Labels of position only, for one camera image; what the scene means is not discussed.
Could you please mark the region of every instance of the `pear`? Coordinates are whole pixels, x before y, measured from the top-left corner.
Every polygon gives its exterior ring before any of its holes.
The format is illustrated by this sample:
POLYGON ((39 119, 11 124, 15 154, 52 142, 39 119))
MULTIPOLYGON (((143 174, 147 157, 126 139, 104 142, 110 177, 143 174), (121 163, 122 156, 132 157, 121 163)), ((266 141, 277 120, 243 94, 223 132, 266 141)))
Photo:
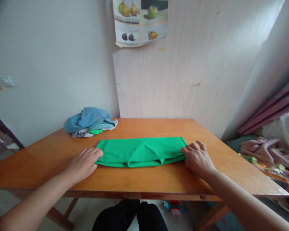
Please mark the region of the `pear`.
POLYGON ((132 1, 131 15, 136 16, 136 14, 137 14, 137 7, 135 6, 134 2, 132 1))
POLYGON ((128 6, 124 6, 122 8, 122 12, 121 12, 121 15, 124 16, 124 17, 129 17, 129 14, 131 13, 131 9, 128 7, 128 6))
POLYGON ((122 13, 122 9, 125 7, 124 0, 119 4, 118 9, 119 13, 122 13))
POLYGON ((128 39, 129 39, 130 41, 134 41, 134 36, 133 36, 132 32, 131 32, 131 34, 129 35, 128 39))

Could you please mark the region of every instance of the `fruit picture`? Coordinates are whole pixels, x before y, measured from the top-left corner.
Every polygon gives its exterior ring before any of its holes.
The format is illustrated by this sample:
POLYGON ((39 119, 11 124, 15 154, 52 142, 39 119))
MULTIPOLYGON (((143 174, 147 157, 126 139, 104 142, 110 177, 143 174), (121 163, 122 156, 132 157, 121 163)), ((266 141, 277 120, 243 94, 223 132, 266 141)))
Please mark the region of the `fruit picture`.
POLYGON ((118 7, 118 13, 125 18, 136 17, 137 14, 139 14, 138 12, 139 9, 137 5, 134 3, 134 0, 123 0, 122 2, 118 4, 117 7, 118 7))
POLYGON ((139 47, 167 36, 168 0, 112 0, 116 45, 139 47))
POLYGON ((157 24, 152 26, 141 27, 141 44, 147 44, 160 40, 167 36, 167 24, 157 24))
POLYGON ((157 17, 158 14, 158 9, 156 6, 150 6, 148 9, 148 17, 150 19, 155 19, 157 17))
POLYGON ((115 28, 116 43, 118 45, 122 47, 135 47, 139 45, 139 26, 115 20, 115 28))
POLYGON ((156 39, 157 33, 155 31, 149 31, 148 37, 149 37, 149 40, 156 39))
POLYGON ((153 26, 156 23, 167 23, 168 1, 141 0, 141 25, 153 26))

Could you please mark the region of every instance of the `hand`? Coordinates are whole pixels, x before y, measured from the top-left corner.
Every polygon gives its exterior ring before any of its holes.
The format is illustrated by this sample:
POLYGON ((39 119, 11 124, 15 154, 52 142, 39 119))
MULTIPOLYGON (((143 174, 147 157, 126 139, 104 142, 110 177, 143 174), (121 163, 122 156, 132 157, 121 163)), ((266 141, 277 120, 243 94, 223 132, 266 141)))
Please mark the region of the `hand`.
POLYGON ((99 148, 84 149, 62 173, 70 186, 83 181, 97 168, 95 162, 103 157, 103 151, 99 148))
POLYGON ((200 142, 196 141, 200 148, 195 143, 186 145, 181 149, 181 152, 186 156, 186 164, 189 169, 195 173, 198 177, 205 179, 210 174, 218 172, 212 163, 212 160, 206 150, 206 146, 200 142))

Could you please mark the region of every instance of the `wooden table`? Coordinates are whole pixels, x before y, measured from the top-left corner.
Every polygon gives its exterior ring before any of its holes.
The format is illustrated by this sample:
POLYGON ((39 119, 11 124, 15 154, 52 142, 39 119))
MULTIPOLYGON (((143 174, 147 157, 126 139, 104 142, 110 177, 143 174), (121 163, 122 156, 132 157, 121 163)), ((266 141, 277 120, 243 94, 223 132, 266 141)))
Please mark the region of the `wooden table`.
MULTIPOLYGON (((118 119, 117 127, 90 138, 75 138, 64 129, 0 161, 0 189, 25 197, 50 178, 63 171, 78 153, 100 140, 141 137, 178 137, 187 143, 195 139, 206 146, 216 168, 256 197, 286 197, 289 193, 235 153, 208 130, 192 119, 118 119)), ((74 197, 71 206, 60 214, 52 208, 48 216, 65 229, 77 198, 129 198, 181 201, 220 201, 214 191, 195 177, 184 162, 158 167, 112 168, 99 166, 90 177, 76 184, 64 195, 74 197)), ((199 223, 208 228, 227 213, 218 203, 199 223)))

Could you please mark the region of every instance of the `toy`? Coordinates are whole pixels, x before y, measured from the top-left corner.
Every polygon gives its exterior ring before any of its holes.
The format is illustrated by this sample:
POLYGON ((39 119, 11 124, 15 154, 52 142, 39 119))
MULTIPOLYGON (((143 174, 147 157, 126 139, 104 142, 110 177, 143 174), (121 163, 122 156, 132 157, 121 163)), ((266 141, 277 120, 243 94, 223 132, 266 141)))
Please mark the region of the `toy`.
POLYGON ((170 210, 170 212, 172 213, 172 215, 174 215, 175 217, 179 217, 181 216, 181 213, 187 213, 187 209, 183 206, 180 206, 180 202, 179 201, 164 201, 164 206, 167 210, 170 210))

